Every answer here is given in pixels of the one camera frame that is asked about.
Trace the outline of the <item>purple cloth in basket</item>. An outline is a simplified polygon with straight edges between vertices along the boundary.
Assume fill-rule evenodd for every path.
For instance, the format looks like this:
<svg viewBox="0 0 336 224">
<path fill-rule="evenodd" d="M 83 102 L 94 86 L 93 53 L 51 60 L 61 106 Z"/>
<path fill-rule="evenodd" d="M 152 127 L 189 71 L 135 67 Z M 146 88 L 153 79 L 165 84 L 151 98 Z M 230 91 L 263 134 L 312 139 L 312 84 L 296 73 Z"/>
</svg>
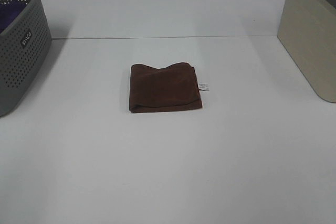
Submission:
<svg viewBox="0 0 336 224">
<path fill-rule="evenodd" d="M 12 1 L 1 4 L 1 27 L 3 32 L 26 7 L 26 3 Z"/>
</svg>

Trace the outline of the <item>grey perforated laundry basket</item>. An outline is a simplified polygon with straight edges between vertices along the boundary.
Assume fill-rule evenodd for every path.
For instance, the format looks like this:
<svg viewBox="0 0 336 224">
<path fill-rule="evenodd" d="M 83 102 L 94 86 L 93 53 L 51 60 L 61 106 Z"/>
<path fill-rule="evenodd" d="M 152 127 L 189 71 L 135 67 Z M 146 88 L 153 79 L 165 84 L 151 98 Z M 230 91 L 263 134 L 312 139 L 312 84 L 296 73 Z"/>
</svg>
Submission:
<svg viewBox="0 0 336 224">
<path fill-rule="evenodd" d="M 41 0 L 1 0 L 1 9 L 16 10 L 1 29 L 1 116 L 19 104 L 38 74 L 51 45 Z"/>
</svg>

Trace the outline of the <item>brown towel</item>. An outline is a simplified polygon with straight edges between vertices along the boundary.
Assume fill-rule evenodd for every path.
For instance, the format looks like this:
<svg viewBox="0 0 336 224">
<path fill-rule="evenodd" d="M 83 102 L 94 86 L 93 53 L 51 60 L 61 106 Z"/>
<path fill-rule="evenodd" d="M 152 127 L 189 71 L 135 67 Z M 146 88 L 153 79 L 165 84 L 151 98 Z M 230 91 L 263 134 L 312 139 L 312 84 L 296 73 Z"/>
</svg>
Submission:
<svg viewBox="0 0 336 224">
<path fill-rule="evenodd" d="M 175 63 L 165 68 L 131 66 L 130 112 L 176 112 L 202 107 L 196 71 L 189 63 Z"/>
</svg>

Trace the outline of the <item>beige storage bin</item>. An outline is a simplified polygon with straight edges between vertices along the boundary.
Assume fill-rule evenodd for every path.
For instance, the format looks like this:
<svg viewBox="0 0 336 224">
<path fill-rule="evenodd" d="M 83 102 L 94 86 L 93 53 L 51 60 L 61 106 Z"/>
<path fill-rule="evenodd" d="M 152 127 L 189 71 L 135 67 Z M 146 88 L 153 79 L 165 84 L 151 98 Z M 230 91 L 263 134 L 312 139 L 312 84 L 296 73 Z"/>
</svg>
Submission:
<svg viewBox="0 0 336 224">
<path fill-rule="evenodd" d="M 321 99 L 335 102 L 335 0 L 285 0 L 277 37 Z"/>
</svg>

